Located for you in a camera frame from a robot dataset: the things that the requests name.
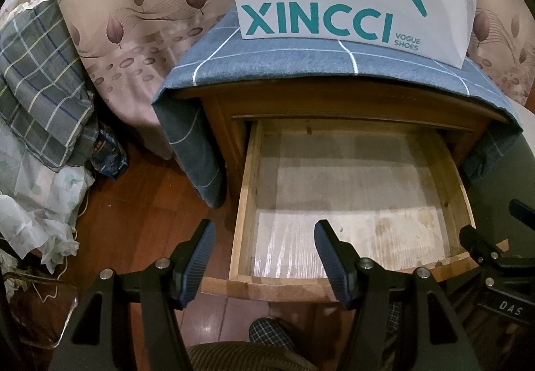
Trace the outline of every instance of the screw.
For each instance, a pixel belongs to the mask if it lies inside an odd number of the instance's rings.
[[[160,258],[154,263],[156,268],[159,268],[159,269],[167,268],[169,267],[170,264],[171,264],[171,260],[169,258]]]
[[[418,267],[416,269],[416,275],[422,279],[427,279],[431,275],[431,272],[426,267]]]
[[[113,270],[111,268],[105,268],[104,270],[100,272],[99,276],[100,276],[100,279],[107,280],[113,276]]]
[[[373,260],[370,258],[360,258],[360,261],[358,262],[358,265],[360,265],[362,268],[369,270],[373,267]]]

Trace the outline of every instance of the wooden floor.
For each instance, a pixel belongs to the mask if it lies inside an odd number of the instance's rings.
[[[100,270],[141,270],[189,239],[203,218],[217,228],[208,276],[227,278],[235,213],[226,203],[209,209],[174,162],[134,145],[127,147],[128,171],[113,182],[98,177],[85,214],[78,220],[80,249],[70,257],[64,279],[83,292]],[[352,312],[337,304],[266,303],[199,293],[176,312],[186,346],[216,341],[248,341],[249,324],[271,315],[286,320],[300,352],[323,370],[334,370],[351,327]],[[132,304],[132,328],[140,371],[149,370],[143,345],[141,309]]]

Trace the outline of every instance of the drawer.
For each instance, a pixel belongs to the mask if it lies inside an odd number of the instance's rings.
[[[320,219],[386,269],[426,266],[444,280],[470,267],[458,240],[460,228],[474,225],[470,205],[432,128],[348,120],[253,123],[229,280],[264,292],[266,300],[287,300],[290,291],[293,301],[331,300],[314,245]]]

